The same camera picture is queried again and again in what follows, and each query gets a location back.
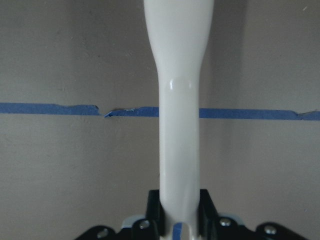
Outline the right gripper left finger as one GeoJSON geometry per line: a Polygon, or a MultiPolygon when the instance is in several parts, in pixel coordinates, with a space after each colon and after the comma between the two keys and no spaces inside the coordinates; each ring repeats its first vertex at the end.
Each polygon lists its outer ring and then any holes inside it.
{"type": "Polygon", "coordinates": [[[111,227],[97,225],[89,228],[77,240],[159,240],[165,233],[164,210],[160,202],[160,191],[148,192],[145,217],[137,219],[129,227],[115,232],[111,227]]]}

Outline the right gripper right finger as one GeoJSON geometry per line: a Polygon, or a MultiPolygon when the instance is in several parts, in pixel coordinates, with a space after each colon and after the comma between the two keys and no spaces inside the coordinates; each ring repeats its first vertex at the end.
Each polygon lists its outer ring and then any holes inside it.
{"type": "Polygon", "coordinates": [[[248,229],[234,217],[220,215],[206,189],[200,190],[199,233],[204,240],[305,240],[293,230],[275,223],[264,222],[255,230],[248,229]]]}

